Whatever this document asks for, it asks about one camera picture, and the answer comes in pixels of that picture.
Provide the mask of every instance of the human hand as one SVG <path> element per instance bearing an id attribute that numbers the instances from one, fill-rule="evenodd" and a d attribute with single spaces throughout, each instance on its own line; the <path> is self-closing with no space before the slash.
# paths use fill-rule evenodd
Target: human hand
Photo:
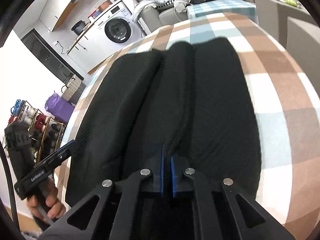
<path id="1" fill-rule="evenodd" d="M 48 190 L 49 195 L 45 200 L 45 203 L 51 209 L 48 211 L 48 217 L 50 219 L 60 218 L 66 212 L 65 206 L 61 203 L 61 201 L 57 198 L 58 189 L 56 188 L 54 182 L 51 179 L 48 179 Z M 36 218 L 41 219 L 43 222 L 48 223 L 43 215 L 37 209 L 38 200 L 35 195 L 27 198 L 27 207 L 29 208 L 31 214 Z"/>

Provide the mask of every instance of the black pot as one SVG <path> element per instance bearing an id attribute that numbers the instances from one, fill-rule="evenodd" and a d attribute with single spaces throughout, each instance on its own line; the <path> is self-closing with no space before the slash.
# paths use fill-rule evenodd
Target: black pot
<path id="1" fill-rule="evenodd" d="M 79 36 L 85 26 L 86 24 L 84 21 L 78 21 L 75 25 L 73 25 L 71 30 Z"/>

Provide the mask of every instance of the checkered tablecloth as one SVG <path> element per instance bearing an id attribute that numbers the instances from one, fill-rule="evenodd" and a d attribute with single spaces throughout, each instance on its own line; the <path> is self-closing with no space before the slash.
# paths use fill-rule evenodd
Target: checkered tablecloth
<path id="1" fill-rule="evenodd" d="M 216 0 L 187 6 L 188 19 L 225 12 L 238 13 L 258 23 L 256 5 L 242 0 Z"/>
<path id="2" fill-rule="evenodd" d="M 195 44 L 218 36 L 227 37 L 239 55 L 256 114 L 262 155 L 256 200 L 297 240 L 306 239 L 320 219 L 320 100 L 288 52 L 240 14 L 217 13 L 164 26 L 117 51 L 93 75 L 62 145 L 76 137 L 92 98 L 117 58 L 153 48 L 165 50 L 177 41 Z M 70 161 L 55 170 L 63 203 Z"/>

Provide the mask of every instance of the blue checkered cloth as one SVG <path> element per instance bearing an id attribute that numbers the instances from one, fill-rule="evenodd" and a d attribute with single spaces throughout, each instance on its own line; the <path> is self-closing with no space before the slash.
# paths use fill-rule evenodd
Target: blue checkered cloth
<path id="1" fill-rule="evenodd" d="M 242 0 L 216 0 L 187 6 L 188 19 L 223 12 L 238 13 L 258 23 L 256 5 Z"/>

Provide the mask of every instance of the silver bolt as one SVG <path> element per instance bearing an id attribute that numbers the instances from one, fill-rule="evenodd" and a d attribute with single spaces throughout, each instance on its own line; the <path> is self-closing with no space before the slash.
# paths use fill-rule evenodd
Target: silver bolt
<path id="1" fill-rule="evenodd" d="M 227 185 L 227 186 L 231 186 L 233 184 L 233 180 L 232 179 L 229 179 L 229 178 L 225 178 L 223 180 L 223 184 L 224 185 Z"/>
<path id="2" fill-rule="evenodd" d="M 142 170 L 140 171 L 140 174 L 143 175 L 143 176 L 147 176 L 147 175 L 150 174 L 150 170 L 148 170 L 148 169 L 142 169 Z"/>
<path id="3" fill-rule="evenodd" d="M 192 175 L 195 174 L 195 169 L 193 168 L 186 168 L 186 170 L 184 171 L 186 174 Z"/>
<path id="4" fill-rule="evenodd" d="M 102 182 L 103 187 L 110 187 L 112 185 L 112 181 L 110 179 L 106 179 Z"/>

